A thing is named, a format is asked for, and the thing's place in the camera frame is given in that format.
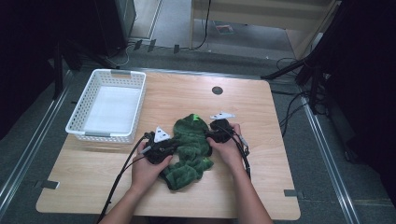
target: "person's left hand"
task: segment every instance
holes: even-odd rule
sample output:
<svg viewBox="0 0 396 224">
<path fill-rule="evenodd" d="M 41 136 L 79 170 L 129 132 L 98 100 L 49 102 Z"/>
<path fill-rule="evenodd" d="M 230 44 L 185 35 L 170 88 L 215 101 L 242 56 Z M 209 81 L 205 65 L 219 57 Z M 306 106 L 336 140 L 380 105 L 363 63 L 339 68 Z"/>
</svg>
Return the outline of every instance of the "person's left hand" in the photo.
<svg viewBox="0 0 396 224">
<path fill-rule="evenodd" d="M 152 164 L 143 155 L 139 154 L 143 150 L 145 143 L 140 143 L 137 147 L 137 154 L 134 157 L 135 163 L 132 167 L 132 184 L 130 190 L 144 194 L 154 184 L 160 172 L 165 169 L 172 156 L 168 156 L 160 164 Z"/>
</svg>

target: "finger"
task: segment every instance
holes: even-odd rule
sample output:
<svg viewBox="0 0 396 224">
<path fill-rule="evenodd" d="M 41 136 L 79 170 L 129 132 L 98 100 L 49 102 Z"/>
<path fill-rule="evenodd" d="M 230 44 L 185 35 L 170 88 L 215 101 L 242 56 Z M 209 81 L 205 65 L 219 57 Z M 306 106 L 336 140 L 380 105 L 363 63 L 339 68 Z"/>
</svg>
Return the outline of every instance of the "finger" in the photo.
<svg viewBox="0 0 396 224">
<path fill-rule="evenodd" d="M 230 126 L 233 128 L 233 131 L 237 134 L 241 134 L 241 126 L 237 123 L 230 123 Z"/>
<path fill-rule="evenodd" d="M 161 168 L 161 170 L 165 169 L 166 166 L 169 165 L 169 163 L 171 162 L 173 156 L 167 156 L 160 164 L 158 164 L 158 166 Z"/>
<path fill-rule="evenodd" d="M 143 151 L 143 149 L 145 148 L 145 145 L 146 145 L 146 143 L 145 142 L 141 142 L 140 144 L 139 144 L 139 146 L 137 146 L 137 154 L 136 154 L 136 156 L 138 155 L 138 154 L 140 154 L 140 152 L 141 151 Z"/>
<path fill-rule="evenodd" d="M 140 155 L 140 154 L 136 154 L 136 156 L 132 159 L 132 162 L 140 160 L 142 157 L 145 157 L 145 156 L 144 155 Z"/>
<path fill-rule="evenodd" d="M 211 137 L 207 137 L 206 142 L 212 147 L 216 144 L 215 140 L 213 140 Z"/>
</svg>

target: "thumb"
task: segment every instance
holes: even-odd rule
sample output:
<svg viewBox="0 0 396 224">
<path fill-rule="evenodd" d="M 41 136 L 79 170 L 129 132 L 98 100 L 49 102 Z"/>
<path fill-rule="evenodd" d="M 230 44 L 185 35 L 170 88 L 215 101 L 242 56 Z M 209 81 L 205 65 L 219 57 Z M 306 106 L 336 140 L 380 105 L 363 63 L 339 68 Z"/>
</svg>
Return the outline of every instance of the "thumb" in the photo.
<svg viewBox="0 0 396 224">
<path fill-rule="evenodd" d="M 212 147 L 216 144 L 215 140 L 213 140 L 211 137 L 207 137 L 206 142 Z"/>
</svg>

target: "wooden tabletop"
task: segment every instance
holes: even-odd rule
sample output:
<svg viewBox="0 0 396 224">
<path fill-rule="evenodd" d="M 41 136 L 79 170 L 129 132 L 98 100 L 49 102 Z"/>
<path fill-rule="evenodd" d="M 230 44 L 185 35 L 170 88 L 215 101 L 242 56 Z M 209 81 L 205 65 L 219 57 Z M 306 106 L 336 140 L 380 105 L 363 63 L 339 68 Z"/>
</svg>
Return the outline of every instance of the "wooden tabletop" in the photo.
<svg viewBox="0 0 396 224">
<path fill-rule="evenodd" d="M 286 151 L 279 130 L 270 86 L 263 80 L 191 76 L 147 72 L 147 91 L 135 141 L 161 126 L 172 135 L 178 119 L 199 115 L 207 124 L 220 111 L 233 113 L 230 122 L 241 125 L 249 144 L 247 157 L 251 181 L 272 219 L 300 217 Z M 222 87 L 216 95 L 213 87 Z M 100 214 L 113 182 L 133 145 L 79 141 L 69 134 L 49 175 L 59 181 L 57 189 L 43 189 L 36 204 L 42 213 Z M 163 217 L 236 217 L 233 184 L 228 168 L 215 152 L 214 166 L 201 180 L 171 191 L 158 181 L 143 198 L 135 215 Z M 113 195 L 114 206 L 131 184 L 128 169 Z"/>
</svg>

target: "floor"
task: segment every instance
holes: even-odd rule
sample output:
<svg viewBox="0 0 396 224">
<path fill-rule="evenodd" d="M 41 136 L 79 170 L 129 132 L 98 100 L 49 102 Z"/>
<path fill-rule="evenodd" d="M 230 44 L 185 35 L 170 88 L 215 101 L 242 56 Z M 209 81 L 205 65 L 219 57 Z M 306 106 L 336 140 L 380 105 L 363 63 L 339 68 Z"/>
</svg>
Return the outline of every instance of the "floor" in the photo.
<svg viewBox="0 0 396 224">
<path fill-rule="evenodd" d="M 150 40 L 155 39 L 156 48 L 152 52 L 147 50 L 148 46 L 139 50 L 129 48 L 126 54 L 109 59 L 118 64 L 123 64 L 128 59 L 128 62 L 121 68 L 174 69 L 207 72 L 217 76 L 231 74 L 232 77 L 259 79 L 260 75 L 268 75 L 274 71 L 273 69 L 276 70 L 276 66 L 286 66 L 294 58 L 284 30 L 227 23 L 226 25 L 233 28 L 233 33 L 221 35 L 216 29 L 216 25 L 224 24 L 220 21 L 208 23 L 206 42 L 199 50 L 185 50 L 174 54 L 175 45 L 180 45 L 181 48 L 189 45 L 190 1 L 150 1 L 154 7 L 140 9 L 150 11 L 148 14 L 151 16 L 147 22 L 149 28 L 142 26 L 139 29 L 145 32 L 140 35 L 133 33 L 131 44 L 133 46 L 133 42 L 139 39 L 144 39 L 144 43 L 149 44 Z M 139 3 L 144 2 L 135 0 L 139 15 L 136 21 L 144 18 L 145 13 L 139 12 L 139 8 L 143 7 L 143 5 L 139 6 Z M 194 46 L 202 43 L 204 28 L 204 21 L 195 21 Z M 278 63 L 278 60 L 283 58 L 288 59 Z M 56 150 L 62 147 L 65 138 L 64 123 L 68 121 L 73 110 L 70 102 L 78 99 L 91 71 L 90 65 L 84 65 L 81 71 L 73 72 L 74 84 L 70 87 L 64 100 L 65 103 L 59 109 L 61 113 L 49 127 L 41 148 L 37 150 L 36 159 L 32 161 L 9 209 L 5 214 L 0 214 L 0 220 L 4 215 L 5 223 L 92 222 L 90 215 L 38 214 L 35 210 L 35 197 L 39 196 L 40 189 L 32 188 L 37 180 L 45 179 L 50 172 L 57 157 Z M 270 81 L 272 90 L 299 92 L 300 87 L 292 82 L 293 77 L 294 74 L 290 73 Z M 4 169 L 0 172 L 2 183 L 11 173 L 15 161 L 18 160 L 18 156 L 28 143 L 29 136 L 34 135 L 35 127 L 39 125 L 37 118 L 44 115 L 50 106 L 51 98 L 48 95 L 52 91 L 51 88 L 46 90 L 17 123 L 10 135 L 0 142 L 0 147 L 7 149 L 7 153 L 4 153 L 6 159 L 2 159 L 2 165 L 5 164 Z M 279 119 L 283 119 L 292 96 L 274 93 L 273 97 L 276 113 Z M 304 99 L 295 102 L 292 109 L 303 103 Z M 315 125 L 319 125 L 321 132 L 314 132 Z M 277 220 L 276 223 L 396 223 L 396 210 L 382 188 L 378 175 L 364 164 L 351 164 L 345 160 L 343 144 L 337 136 L 331 118 L 312 117 L 309 109 L 299 110 L 293 115 L 288 127 L 284 143 L 294 185 L 298 192 L 302 217 L 296 221 Z M 333 160 L 330 165 L 324 160 L 325 158 L 328 160 L 329 155 L 330 160 Z M 337 176 L 341 178 L 341 182 L 334 179 Z M 344 205 L 340 199 L 352 201 L 353 207 L 349 207 L 347 211 L 343 210 Z"/>
</svg>

